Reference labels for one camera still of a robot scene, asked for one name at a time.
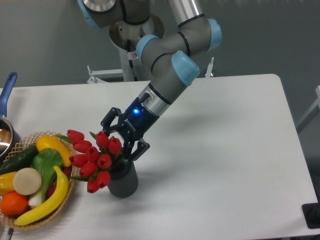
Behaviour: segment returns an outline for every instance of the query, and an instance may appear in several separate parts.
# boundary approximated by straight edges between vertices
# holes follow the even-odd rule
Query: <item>yellow bell pepper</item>
[[[69,190],[69,179],[68,177],[62,172],[60,167],[54,166],[53,167],[57,179],[56,179],[56,189],[51,197],[49,197],[44,203],[41,205],[31,209],[30,211],[25,212],[21,216],[19,216],[15,221],[14,224],[17,226],[25,226],[31,224],[37,220],[44,218],[45,216],[52,213],[56,210],[66,199],[68,190]]]
[[[0,175],[0,194],[2,196],[15,190],[12,182],[16,173],[16,171],[13,171]]]
[[[36,148],[38,149],[39,152],[41,152],[43,149],[57,150],[62,156],[63,166],[65,168],[71,166],[71,162],[69,160],[69,157],[71,157],[71,154],[69,150],[66,148],[66,146],[57,138],[53,136],[48,136],[48,135],[41,136],[36,141]]]

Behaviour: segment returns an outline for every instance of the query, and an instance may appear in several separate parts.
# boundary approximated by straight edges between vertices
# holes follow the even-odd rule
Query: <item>gray wall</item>
[[[320,1],[201,2],[207,18],[219,22],[223,40],[196,56],[197,64],[205,70],[214,56],[219,77],[277,74],[297,122],[320,85]],[[166,35],[177,31],[167,0],[151,0],[151,11],[162,19]],[[121,68],[108,31],[92,31],[76,0],[0,1],[0,88],[11,71],[19,74],[16,86],[24,87],[84,84],[87,65],[93,71]],[[320,161],[319,123],[317,117],[300,134],[311,165]]]

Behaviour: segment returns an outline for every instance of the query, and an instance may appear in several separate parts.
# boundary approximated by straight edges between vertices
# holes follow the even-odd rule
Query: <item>fruit basket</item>
[[[34,145],[36,145],[37,140],[42,137],[42,136],[51,136],[51,137],[55,137],[56,133],[55,132],[37,132],[34,134],[31,134],[28,137],[25,137],[24,139],[20,140],[19,143],[16,143],[15,147],[12,148],[11,152],[8,154],[8,156],[5,158],[4,162],[6,161],[10,161],[10,159],[17,155],[19,152],[21,152],[22,150],[25,150],[27,148],[30,148]],[[77,154],[77,151],[73,148],[73,145],[63,141],[61,139],[58,139],[60,142],[63,143],[63,145],[68,149],[68,151],[70,152],[71,156],[74,156]],[[75,176],[78,173],[78,168],[77,167],[72,167],[72,171],[71,171],[71,176]],[[66,198],[64,199],[64,201],[62,202],[62,204],[56,209],[54,210],[50,215],[46,216],[45,218],[42,218],[38,221],[35,221],[33,223],[30,223],[28,225],[25,226],[18,226],[15,225],[14,222],[16,219],[11,218],[7,215],[4,215],[1,210],[0,210],[0,221],[2,222],[3,225],[8,226],[9,228],[13,228],[15,230],[31,230],[31,229],[35,229],[41,226],[46,225],[47,223],[49,223],[50,221],[52,221],[54,218],[56,218],[62,211],[62,209],[64,208],[64,206],[66,205],[66,203],[68,202],[73,188],[75,185],[75,180],[70,179],[69,180],[69,189],[66,195]]]

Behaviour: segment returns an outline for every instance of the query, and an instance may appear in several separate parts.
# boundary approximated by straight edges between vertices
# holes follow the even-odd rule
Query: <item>cucumber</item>
[[[38,154],[37,146],[31,146],[22,150],[10,160],[0,166],[0,175],[19,171],[20,169],[29,168],[32,159]]]

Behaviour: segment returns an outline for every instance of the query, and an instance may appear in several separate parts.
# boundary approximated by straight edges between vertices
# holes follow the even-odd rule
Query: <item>red tulip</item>
[[[112,160],[109,154],[101,154],[101,156],[98,158],[97,164],[99,168],[107,169],[111,166]]]
[[[96,191],[99,190],[98,184],[97,184],[97,180],[92,180],[92,181],[88,181],[87,185],[86,185],[86,191],[90,194],[95,193]]]
[[[82,142],[80,143],[76,143],[73,145],[73,148],[80,152],[80,153],[83,153],[85,154],[86,151],[88,150],[88,148],[90,148],[92,146],[92,143],[87,141],[87,140],[83,140]]]
[[[98,167],[95,163],[87,162],[80,168],[79,174],[81,177],[86,179],[89,178],[92,174],[94,174],[97,169]]]
[[[121,144],[119,138],[114,137],[110,140],[110,142],[109,142],[110,153],[118,154],[118,153],[120,153],[121,148],[122,148],[122,144]]]
[[[100,131],[95,135],[95,142],[100,149],[109,146],[109,138],[103,131]]]
[[[85,154],[77,154],[75,156],[69,157],[72,166],[77,168],[81,168],[83,165],[87,163],[86,155]]]
[[[96,183],[99,188],[104,188],[109,184],[111,180],[110,173],[107,171],[101,171],[99,172],[98,176],[96,177]]]
[[[76,143],[81,143],[85,139],[85,135],[82,132],[71,130],[71,129],[68,130],[66,135],[70,139],[72,145]]]
[[[99,153],[98,149],[95,146],[91,146],[85,152],[85,157],[89,162],[94,163],[100,157],[100,153]]]

